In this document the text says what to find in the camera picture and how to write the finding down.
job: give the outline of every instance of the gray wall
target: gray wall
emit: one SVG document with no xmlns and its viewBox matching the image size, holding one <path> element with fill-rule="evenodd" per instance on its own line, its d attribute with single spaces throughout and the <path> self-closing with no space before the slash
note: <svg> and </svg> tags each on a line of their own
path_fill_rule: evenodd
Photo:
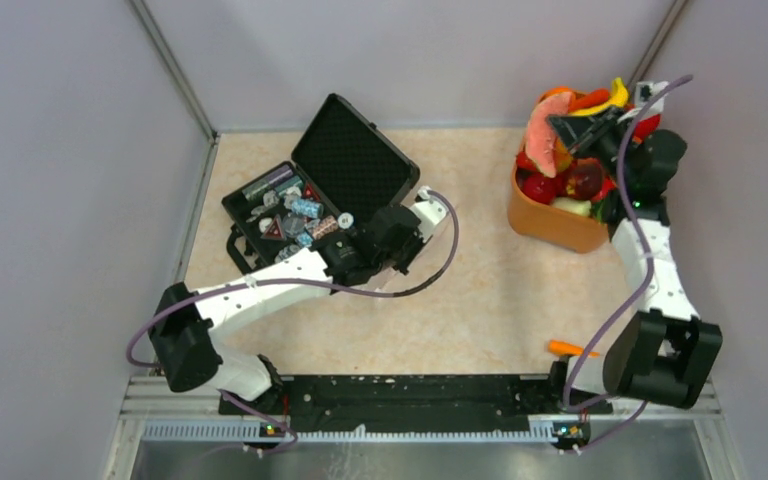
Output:
<svg viewBox="0 0 768 480">
<path fill-rule="evenodd" d="M 0 1 L 0 480 L 97 478 L 206 152 L 124 0 Z"/>
<path fill-rule="evenodd" d="M 670 185 L 674 252 L 725 344 L 714 372 L 752 478 L 768 479 L 768 2 L 696 0 L 651 72 L 689 150 Z"/>
<path fill-rule="evenodd" d="M 631 75 L 671 2 L 147 3 L 227 130 L 306 126 L 333 91 L 387 126 L 524 123 L 558 82 Z"/>
</svg>

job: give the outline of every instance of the tabletop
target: tabletop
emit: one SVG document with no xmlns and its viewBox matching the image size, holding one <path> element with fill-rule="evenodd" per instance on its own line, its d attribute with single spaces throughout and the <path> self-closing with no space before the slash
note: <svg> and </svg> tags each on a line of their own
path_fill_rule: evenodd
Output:
<svg viewBox="0 0 768 480">
<path fill-rule="evenodd" d="M 446 274 L 405 298 L 339 293 L 294 305 L 228 344 L 266 355 L 282 374 L 545 373 L 550 339 L 584 345 L 629 295 L 606 243 L 577 254 L 511 230 L 510 169 L 521 128 L 383 130 L 455 206 L 461 241 Z M 287 160 L 302 132 L 223 134 L 186 273 L 190 289 L 240 277 L 225 252 L 231 219 L 220 200 Z M 382 290 L 421 283 L 442 265 L 451 225 Z M 608 332 L 604 352 L 630 314 Z"/>
</svg>

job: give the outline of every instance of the beige table surface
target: beige table surface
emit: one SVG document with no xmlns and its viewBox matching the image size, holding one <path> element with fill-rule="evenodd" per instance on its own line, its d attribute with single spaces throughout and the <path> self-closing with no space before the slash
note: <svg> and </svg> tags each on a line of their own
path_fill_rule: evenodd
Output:
<svg viewBox="0 0 768 480">
<path fill-rule="evenodd" d="M 584 345 L 627 297 L 610 244 L 586 255 L 514 233 L 505 207 L 522 129 L 385 130 L 456 206 L 461 244 L 449 271 L 411 297 L 337 294 L 261 319 L 228 341 L 262 353 L 283 374 L 543 373 L 555 338 Z M 220 200 L 290 156 L 301 132 L 222 135 L 186 275 L 191 289 L 240 276 L 225 253 L 231 220 Z M 420 283 L 445 259 L 449 226 L 407 277 Z M 605 351 L 626 322 L 600 343 Z"/>
</svg>

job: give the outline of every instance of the watermelon slice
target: watermelon slice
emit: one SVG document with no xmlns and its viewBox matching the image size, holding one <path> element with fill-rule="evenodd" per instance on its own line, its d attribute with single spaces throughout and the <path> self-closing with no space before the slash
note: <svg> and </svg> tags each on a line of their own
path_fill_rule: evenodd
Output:
<svg viewBox="0 0 768 480">
<path fill-rule="evenodd" d="M 558 135 L 549 126 L 549 115 L 564 115 L 569 112 L 572 92 L 562 92 L 546 97 L 531 112 L 531 118 L 525 127 L 525 155 L 534 163 L 544 176 L 555 178 L 558 170 L 555 166 L 555 140 Z"/>
</svg>

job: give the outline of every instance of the orange basket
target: orange basket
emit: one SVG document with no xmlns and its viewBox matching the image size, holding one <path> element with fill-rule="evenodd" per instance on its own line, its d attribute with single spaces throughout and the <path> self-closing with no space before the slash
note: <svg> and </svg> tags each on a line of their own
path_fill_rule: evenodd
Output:
<svg viewBox="0 0 768 480">
<path fill-rule="evenodd" d="M 517 186 L 517 167 L 511 171 L 508 223 L 520 235 L 529 235 L 578 253 L 592 252 L 608 240 L 608 226 L 525 196 Z"/>
</svg>

